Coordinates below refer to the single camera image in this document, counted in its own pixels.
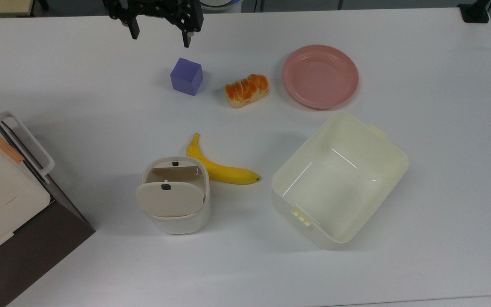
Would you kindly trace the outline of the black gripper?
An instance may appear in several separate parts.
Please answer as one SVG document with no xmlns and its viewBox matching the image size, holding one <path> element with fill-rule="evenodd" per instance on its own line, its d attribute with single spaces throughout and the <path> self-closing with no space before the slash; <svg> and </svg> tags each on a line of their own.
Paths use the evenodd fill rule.
<svg viewBox="0 0 491 307">
<path fill-rule="evenodd" d="M 132 39 L 138 39 L 137 16 L 145 15 L 168 20 L 180 29 L 185 48 L 189 48 L 194 33 L 201 31 L 203 13 L 198 0 L 104 0 L 111 19 L 120 20 Z"/>
</svg>

